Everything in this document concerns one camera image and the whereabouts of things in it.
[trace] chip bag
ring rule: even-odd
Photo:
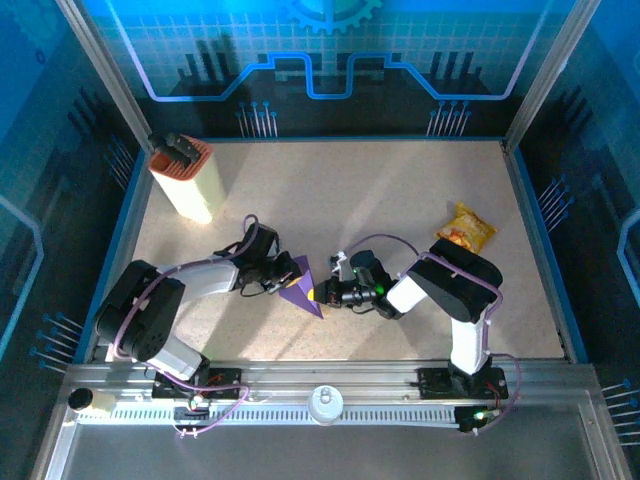
[[[458,202],[455,218],[436,232],[436,238],[446,238],[473,253],[480,253],[496,231],[464,203]]]

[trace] beige floor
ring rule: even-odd
[[[490,345],[519,357],[560,357],[555,326],[497,142],[319,142],[216,146],[229,193],[214,221],[180,217],[158,185],[149,198],[135,258],[152,264],[196,260],[241,238],[247,213],[275,228],[292,255],[309,256],[315,280],[326,259],[374,232],[420,250],[463,201],[499,232],[483,250],[504,275],[505,301]],[[411,252],[374,240],[388,272]],[[450,320],[423,301],[399,321],[347,310],[320,320],[278,296],[209,296],[181,308],[176,334],[213,359],[447,358]]]

